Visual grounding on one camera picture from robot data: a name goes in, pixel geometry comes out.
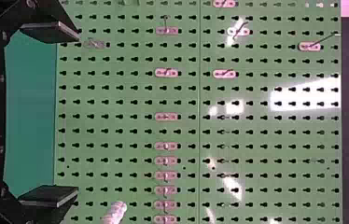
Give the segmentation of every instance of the metal bracket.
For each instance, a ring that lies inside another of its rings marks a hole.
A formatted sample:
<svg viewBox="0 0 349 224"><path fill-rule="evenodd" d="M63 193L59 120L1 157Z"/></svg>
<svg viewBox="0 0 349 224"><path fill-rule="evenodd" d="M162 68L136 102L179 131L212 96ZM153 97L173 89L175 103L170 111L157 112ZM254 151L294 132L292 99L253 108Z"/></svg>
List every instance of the metal bracket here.
<svg viewBox="0 0 349 224"><path fill-rule="evenodd" d="M93 39L92 37L89 37L88 40L84 41L84 48L86 49L104 49L105 48L105 42L101 40Z"/></svg>

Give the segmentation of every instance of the green pegboard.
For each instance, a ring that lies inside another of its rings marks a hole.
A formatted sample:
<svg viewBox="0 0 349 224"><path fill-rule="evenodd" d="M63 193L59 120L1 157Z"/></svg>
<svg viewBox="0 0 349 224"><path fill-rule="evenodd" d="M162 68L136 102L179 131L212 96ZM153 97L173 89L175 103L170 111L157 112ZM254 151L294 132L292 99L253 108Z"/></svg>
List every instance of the green pegboard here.
<svg viewBox="0 0 349 224"><path fill-rule="evenodd" d="M298 50L341 31L339 2L63 4L83 36L58 49L55 183L81 189L67 222L99 222L117 200L122 223L154 222L154 188L174 185L178 223L342 223L340 39ZM155 34L164 15L179 35ZM227 35L245 21L251 35ZM90 37L105 48L83 45ZM155 77L159 67L180 76ZM154 178L165 170L180 176Z"/></svg>

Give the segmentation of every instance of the pink label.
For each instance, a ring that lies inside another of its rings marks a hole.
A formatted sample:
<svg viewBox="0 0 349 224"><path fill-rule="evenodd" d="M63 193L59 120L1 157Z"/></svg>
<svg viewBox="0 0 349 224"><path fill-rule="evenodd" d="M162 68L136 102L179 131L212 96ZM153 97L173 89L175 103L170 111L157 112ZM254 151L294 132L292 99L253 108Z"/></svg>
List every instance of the pink label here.
<svg viewBox="0 0 349 224"><path fill-rule="evenodd" d="M158 195L170 195L177 193L177 187L175 186L157 186L155 187L155 193Z"/></svg>
<svg viewBox="0 0 349 224"><path fill-rule="evenodd" d="M154 202L154 206L156 209L173 210L176 209L177 203L175 201L163 200Z"/></svg>
<svg viewBox="0 0 349 224"><path fill-rule="evenodd" d="M213 7L236 7L235 0L213 0Z"/></svg>
<svg viewBox="0 0 349 224"><path fill-rule="evenodd" d="M215 77L215 78L236 78L236 72L231 70L231 69L215 70L213 72L213 77Z"/></svg>
<svg viewBox="0 0 349 224"><path fill-rule="evenodd" d="M176 142L158 142L155 144L155 149L157 150L177 150L178 143Z"/></svg>
<svg viewBox="0 0 349 224"><path fill-rule="evenodd" d="M178 35L178 27L176 26L160 26L155 30L157 35Z"/></svg>
<svg viewBox="0 0 349 224"><path fill-rule="evenodd" d="M314 42L300 42L299 49L300 51L320 51L322 46L320 44L314 45Z"/></svg>
<svg viewBox="0 0 349 224"><path fill-rule="evenodd" d="M157 68L155 69L156 77L178 77L178 71L174 68Z"/></svg>
<svg viewBox="0 0 349 224"><path fill-rule="evenodd" d="M155 120L160 120L160 121L178 120L178 115L176 113L156 113Z"/></svg>
<svg viewBox="0 0 349 224"><path fill-rule="evenodd" d="M177 164L177 157L156 157L155 158L155 164L157 165L176 165Z"/></svg>
<svg viewBox="0 0 349 224"><path fill-rule="evenodd" d="M174 180L177 179L176 171L157 171L155 172L155 178L158 180Z"/></svg>
<svg viewBox="0 0 349 224"><path fill-rule="evenodd" d="M176 221L177 221L177 217L176 216L171 216L171 215L155 216L154 217L154 222L156 224L175 224Z"/></svg>

